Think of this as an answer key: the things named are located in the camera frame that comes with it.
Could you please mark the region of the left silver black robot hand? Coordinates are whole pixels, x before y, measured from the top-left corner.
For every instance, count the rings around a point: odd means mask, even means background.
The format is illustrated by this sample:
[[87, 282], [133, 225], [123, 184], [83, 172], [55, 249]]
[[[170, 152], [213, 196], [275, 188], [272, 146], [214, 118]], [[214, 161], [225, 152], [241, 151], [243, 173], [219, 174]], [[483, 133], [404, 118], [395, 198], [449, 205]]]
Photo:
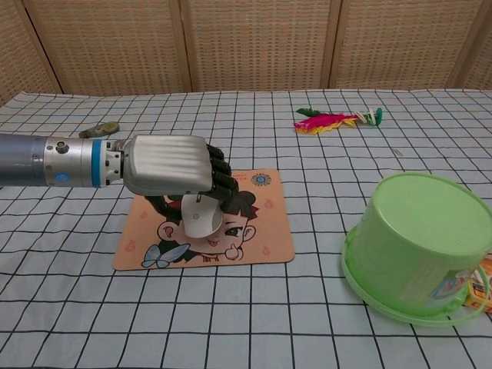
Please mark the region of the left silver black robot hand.
[[137, 135], [126, 144], [122, 163], [126, 188], [172, 221], [182, 219], [181, 209], [170, 205], [165, 197], [206, 197], [221, 206], [239, 192], [224, 153], [203, 137]]

